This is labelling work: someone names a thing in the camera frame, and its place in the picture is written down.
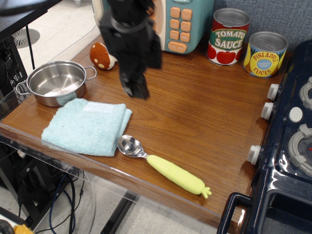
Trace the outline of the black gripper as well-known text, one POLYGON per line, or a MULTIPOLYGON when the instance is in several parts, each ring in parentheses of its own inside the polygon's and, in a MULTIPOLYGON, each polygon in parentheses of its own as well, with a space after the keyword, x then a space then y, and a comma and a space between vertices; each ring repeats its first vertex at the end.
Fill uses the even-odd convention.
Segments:
POLYGON ((153 26, 149 17, 137 24, 125 24, 116 21, 111 12, 100 21, 106 47, 119 62, 122 88, 130 97, 147 99, 149 90, 143 73, 147 67, 161 68, 160 39, 153 26))

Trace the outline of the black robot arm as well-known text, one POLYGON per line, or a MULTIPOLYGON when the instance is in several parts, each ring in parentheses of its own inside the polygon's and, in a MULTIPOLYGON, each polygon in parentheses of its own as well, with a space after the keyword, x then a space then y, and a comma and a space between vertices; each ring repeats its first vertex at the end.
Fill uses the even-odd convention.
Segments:
POLYGON ((130 97, 149 97, 146 68, 161 67, 160 39, 149 15, 151 0, 110 0, 99 29, 108 52, 119 62, 119 79, 130 97))

